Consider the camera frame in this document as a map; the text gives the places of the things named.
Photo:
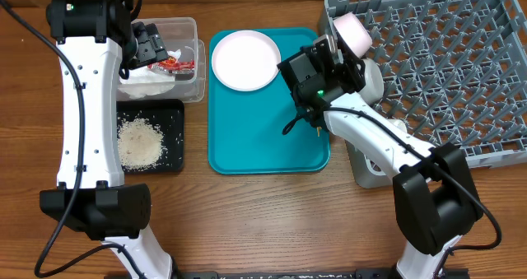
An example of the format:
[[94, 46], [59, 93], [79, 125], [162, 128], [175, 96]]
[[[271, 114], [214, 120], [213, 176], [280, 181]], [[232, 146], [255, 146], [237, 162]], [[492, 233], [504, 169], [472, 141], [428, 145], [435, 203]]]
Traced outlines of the white tissue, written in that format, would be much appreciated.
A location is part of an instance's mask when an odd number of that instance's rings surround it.
[[175, 75], [170, 73], [169, 67], [178, 64], [181, 50], [169, 50], [168, 56], [165, 61], [131, 70], [128, 79], [120, 79], [118, 90], [130, 99], [159, 95], [171, 90], [175, 86]]

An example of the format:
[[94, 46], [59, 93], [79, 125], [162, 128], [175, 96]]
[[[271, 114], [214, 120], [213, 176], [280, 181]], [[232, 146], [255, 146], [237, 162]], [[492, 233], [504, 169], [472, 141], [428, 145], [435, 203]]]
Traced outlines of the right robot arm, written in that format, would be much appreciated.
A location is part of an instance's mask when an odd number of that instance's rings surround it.
[[380, 69], [343, 42], [325, 35], [277, 68], [298, 119], [345, 139], [390, 179], [407, 240], [391, 277], [443, 277], [447, 256], [483, 216], [464, 153], [416, 138], [372, 109], [384, 91]]

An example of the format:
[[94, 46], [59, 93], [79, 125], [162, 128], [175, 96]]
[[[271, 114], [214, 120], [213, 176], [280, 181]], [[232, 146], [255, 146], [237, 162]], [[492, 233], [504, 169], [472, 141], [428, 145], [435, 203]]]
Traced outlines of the white pink bowl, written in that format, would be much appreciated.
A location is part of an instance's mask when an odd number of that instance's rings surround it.
[[352, 51], [356, 57], [363, 58], [372, 46], [372, 38], [355, 14], [349, 12], [333, 20], [337, 34], [338, 48]]

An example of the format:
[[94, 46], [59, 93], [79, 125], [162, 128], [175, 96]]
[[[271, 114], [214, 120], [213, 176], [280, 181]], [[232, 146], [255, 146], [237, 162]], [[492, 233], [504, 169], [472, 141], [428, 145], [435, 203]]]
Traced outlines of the red snack wrapper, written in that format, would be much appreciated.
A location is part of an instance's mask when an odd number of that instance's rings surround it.
[[152, 71], [164, 72], [167, 74], [189, 74], [194, 73], [194, 61], [181, 62], [176, 58], [169, 57], [167, 60], [153, 63], [147, 66]]

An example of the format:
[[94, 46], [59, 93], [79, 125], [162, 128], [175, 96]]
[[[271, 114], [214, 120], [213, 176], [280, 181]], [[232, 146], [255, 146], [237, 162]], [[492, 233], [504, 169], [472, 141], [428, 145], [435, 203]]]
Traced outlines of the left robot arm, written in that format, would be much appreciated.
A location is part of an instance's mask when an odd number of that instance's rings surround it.
[[60, 227], [111, 249], [131, 278], [173, 278], [173, 258], [149, 225], [151, 194], [127, 185], [119, 160], [116, 91], [133, 69], [166, 59], [142, 0], [52, 0], [46, 9], [63, 79], [63, 154], [40, 209]]

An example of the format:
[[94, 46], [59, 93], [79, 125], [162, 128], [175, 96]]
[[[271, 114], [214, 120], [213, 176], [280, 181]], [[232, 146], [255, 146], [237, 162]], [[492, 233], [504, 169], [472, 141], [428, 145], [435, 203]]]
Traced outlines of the white plastic cup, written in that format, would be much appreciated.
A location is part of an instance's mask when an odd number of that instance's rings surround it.
[[400, 129], [401, 131], [403, 132], [407, 132], [407, 126], [405, 124], [405, 122], [403, 120], [400, 120], [400, 119], [390, 119], [389, 120], [395, 127], [397, 127], [398, 129]]

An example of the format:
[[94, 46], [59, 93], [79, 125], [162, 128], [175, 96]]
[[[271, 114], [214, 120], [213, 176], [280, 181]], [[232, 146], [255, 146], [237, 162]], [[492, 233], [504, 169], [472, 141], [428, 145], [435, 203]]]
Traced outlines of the large white plate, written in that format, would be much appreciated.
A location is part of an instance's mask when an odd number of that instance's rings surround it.
[[277, 44], [256, 30], [238, 30], [223, 37], [212, 51], [212, 70], [234, 91], [257, 91], [273, 81], [281, 53]]

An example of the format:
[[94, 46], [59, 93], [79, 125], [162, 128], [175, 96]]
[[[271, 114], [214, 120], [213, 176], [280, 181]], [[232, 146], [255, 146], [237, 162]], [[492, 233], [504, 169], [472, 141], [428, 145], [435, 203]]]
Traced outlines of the grey bowl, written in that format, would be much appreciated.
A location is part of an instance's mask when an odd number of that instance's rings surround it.
[[363, 62], [365, 64], [365, 85], [359, 91], [359, 95], [368, 105], [373, 105], [383, 97], [384, 81], [380, 68], [374, 60], [364, 58]]

